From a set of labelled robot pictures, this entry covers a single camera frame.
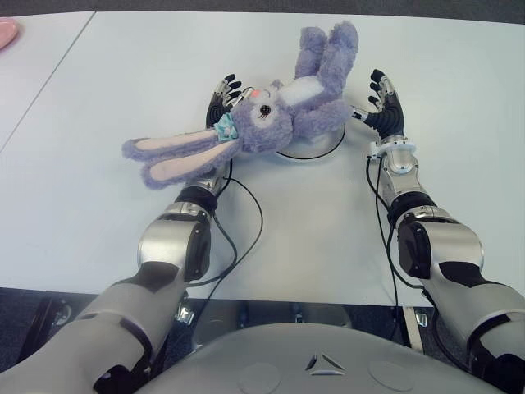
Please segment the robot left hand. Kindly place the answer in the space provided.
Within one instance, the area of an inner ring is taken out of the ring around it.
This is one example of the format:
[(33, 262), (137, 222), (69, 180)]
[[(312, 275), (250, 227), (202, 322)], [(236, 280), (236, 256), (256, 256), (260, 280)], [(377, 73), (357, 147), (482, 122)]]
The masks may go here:
[(235, 74), (229, 74), (219, 81), (212, 93), (207, 115), (206, 127), (213, 128), (221, 117), (231, 111), (231, 109), (246, 99), (254, 88), (243, 87), (242, 82), (236, 79)]

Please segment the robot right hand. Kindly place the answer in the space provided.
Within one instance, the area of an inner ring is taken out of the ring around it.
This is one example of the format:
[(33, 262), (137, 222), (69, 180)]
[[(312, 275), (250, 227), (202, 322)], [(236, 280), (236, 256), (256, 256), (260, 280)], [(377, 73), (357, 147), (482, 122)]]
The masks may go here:
[(404, 113), (393, 83), (378, 69), (372, 71), (370, 79), (369, 87), (374, 95), (367, 100), (374, 106), (375, 112), (353, 106), (352, 118), (375, 130), (380, 140), (394, 136), (404, 137)]

